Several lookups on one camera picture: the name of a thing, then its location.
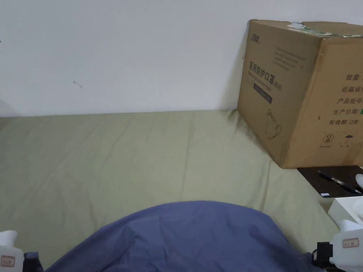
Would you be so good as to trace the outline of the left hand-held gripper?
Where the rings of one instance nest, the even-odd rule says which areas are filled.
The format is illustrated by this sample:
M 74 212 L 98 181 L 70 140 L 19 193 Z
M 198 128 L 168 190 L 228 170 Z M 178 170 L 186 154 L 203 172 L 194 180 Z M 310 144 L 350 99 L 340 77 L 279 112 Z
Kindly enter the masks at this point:
M 0 232 L 0 271 L 22 272 L 24 255 L 23 251 L 16 248 L 14 243 L 17 238 L 16 231 Z

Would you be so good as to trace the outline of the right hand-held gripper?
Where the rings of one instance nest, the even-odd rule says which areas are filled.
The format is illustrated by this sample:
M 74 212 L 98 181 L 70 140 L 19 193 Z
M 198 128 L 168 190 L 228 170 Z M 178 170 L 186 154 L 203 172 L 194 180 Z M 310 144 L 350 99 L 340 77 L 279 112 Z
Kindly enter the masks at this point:
M 340 232 L 330 242 L 318 242 L 312 264 L 327 272 L 363 271 L 363 226 L 350 220 L 338 223 Z

